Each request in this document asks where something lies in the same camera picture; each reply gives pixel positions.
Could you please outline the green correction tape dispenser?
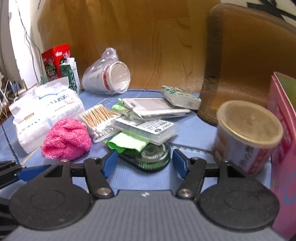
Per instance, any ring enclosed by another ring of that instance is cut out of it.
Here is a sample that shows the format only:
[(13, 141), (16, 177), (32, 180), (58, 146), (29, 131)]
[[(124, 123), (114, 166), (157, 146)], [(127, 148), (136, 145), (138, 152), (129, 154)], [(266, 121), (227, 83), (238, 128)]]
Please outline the green correction tape dispenser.
[(118, 155), (139, 170), (158, 172), (170, 162), (171, 148), (167, 142), (159, 146), (149, 143), (140, 153), (134, 149), (126, 149)]

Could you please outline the green cleaning cloth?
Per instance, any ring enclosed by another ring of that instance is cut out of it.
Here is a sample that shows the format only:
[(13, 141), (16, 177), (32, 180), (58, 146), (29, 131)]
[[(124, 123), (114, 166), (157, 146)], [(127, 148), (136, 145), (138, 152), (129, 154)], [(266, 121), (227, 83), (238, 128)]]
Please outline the green cleaning cloth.
[[(127, 112), (127, 107), (124, 105), (123, 100), (118, 98), (118, 103), (114, 104), (111, 110), (119, 114), (124, 114)], [(103, 143), (106, 144), (108, 148), (116, 150), (118, 153), (123, 153), (127, 149), (140, 153), (149, 142), (121, 131), (110, 140), (104, 140)]]

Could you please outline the pink fluffy towel ball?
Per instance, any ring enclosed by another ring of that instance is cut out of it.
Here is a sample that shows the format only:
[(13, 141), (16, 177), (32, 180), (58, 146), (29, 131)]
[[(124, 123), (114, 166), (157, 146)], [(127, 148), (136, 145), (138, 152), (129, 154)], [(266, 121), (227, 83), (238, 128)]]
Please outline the pink fluffy towel ball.
[(86, 124), (74, 118), (58, 121), (48, 132), (41, 154), (48, 159), (73, 161), (91, 149)]

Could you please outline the green patterned tissue pack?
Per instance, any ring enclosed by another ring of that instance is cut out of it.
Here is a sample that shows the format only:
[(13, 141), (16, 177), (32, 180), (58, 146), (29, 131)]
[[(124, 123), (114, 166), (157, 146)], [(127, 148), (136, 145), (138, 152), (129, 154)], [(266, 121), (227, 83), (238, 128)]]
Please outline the green patterned tissue pack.
[(201, 105), (201, 99), (191, 93), (177, 87), (162, 86), (162, 95), (173, 106), (198, 110)]

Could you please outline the white packet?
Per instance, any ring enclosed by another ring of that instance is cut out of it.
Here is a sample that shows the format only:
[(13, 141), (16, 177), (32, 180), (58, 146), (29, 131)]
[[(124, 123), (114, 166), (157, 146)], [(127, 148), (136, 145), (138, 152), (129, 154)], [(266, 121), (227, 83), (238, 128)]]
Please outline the white packet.
[(123, 98), (123, 104), (128, 113), (133, 113), (141, 119), (149, 118), (174, 118), (185, 116), (191, 111), (186, 108), (173, 106), (165, 98)]

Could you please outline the white wet wipes pack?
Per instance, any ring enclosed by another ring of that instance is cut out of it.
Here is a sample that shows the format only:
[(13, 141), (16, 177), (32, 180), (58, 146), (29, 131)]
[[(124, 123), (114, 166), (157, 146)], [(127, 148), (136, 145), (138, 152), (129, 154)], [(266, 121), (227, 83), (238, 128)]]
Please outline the white wet wipes pack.
[(18, 142), (28, 154), (43, 145), (46, 135), (59, 120), (77, 118), (85, 111), (77, 92), (69, 88), (67, 77), (27, 91), (9, 109)]

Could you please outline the peanut can with lid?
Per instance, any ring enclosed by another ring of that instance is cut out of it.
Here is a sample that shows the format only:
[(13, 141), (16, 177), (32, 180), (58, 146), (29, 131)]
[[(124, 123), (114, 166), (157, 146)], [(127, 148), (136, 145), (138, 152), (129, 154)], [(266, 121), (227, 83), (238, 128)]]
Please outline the peanut can with lid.
[(216, 115), (214, 160), (232, 162), (251, 175), (261, 172), (283, 137), (278, 118), (266, 108), (242, 100), (224, 102)]

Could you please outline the bagged paper cups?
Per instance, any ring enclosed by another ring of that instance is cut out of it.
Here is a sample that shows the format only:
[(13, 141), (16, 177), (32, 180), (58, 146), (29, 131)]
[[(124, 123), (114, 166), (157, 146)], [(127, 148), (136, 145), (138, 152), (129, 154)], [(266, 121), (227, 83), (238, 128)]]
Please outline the bagged paper cups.
[(101, 58), (85, 70), (82, 86), (92, 93), (121, 94), (128, 90), (130, 81), (130, 70), (119, 60), (116, 49), (106, 48)]

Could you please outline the green white carton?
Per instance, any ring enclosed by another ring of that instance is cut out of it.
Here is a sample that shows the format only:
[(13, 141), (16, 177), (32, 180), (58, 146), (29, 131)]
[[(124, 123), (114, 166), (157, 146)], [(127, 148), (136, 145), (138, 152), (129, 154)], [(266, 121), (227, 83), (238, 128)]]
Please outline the green white carton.
[(81, 92), (80, 80), (77, 71), (77, 64), (74, 57), (69, 57), (60, 65), (63, 77), (68, 77), (69, 88), (77, 94)]

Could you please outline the pink macaron tin box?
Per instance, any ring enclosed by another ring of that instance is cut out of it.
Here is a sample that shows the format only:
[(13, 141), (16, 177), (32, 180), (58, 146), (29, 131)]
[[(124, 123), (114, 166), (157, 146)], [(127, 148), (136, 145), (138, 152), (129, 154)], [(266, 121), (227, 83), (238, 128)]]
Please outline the pink macaron tin box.
[(273, 229), (289, 240), (295, 236), (295, 78), (273, 73), (267, 109), (283, 128), (283, 138), (271, 156), (270, 188), (280, 201)]

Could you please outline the red snack box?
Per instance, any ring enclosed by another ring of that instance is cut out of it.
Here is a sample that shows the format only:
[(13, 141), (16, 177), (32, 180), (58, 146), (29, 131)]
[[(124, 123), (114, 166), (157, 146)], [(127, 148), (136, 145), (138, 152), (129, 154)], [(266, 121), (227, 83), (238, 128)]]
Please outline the red snack box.
[(41, 54), (48, 81), (62, 77), (60, 65), (70, 56), (69, 44), (54, 46)]

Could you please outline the black tape cross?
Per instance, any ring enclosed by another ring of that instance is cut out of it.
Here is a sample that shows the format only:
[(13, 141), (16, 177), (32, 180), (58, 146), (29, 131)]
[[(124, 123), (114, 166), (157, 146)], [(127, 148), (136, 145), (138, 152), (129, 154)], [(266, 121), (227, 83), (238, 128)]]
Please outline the black tape cross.
[(288, 13), (282, 9), (279, 9), (277, 7), (277, 2), (276, 1), (268, 1), (268, 0), (260, 0), (261, 4), (255, 4), (255, 3), (250, 3), (247, 2), (247, 7), (251, 9), (256, 9), (259, 11), (266, 12), (270, 15), (273, 15), (279, 19), (284, 20), (283, 16), (286, 16), (292, 20), (295, 20), (296, 16)]

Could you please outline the wood pattern wall sheet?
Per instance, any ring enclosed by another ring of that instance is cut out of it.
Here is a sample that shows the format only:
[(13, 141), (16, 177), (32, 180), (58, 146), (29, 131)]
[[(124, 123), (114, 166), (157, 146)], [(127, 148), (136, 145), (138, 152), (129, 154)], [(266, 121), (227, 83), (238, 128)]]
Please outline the wood pattern wall sheet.
[(108, 47), (131, 73), (130, 87), (202, 88), (207, 16), (217, 1), (42, 1), (43, 48), (69, 44), (79, 75)]

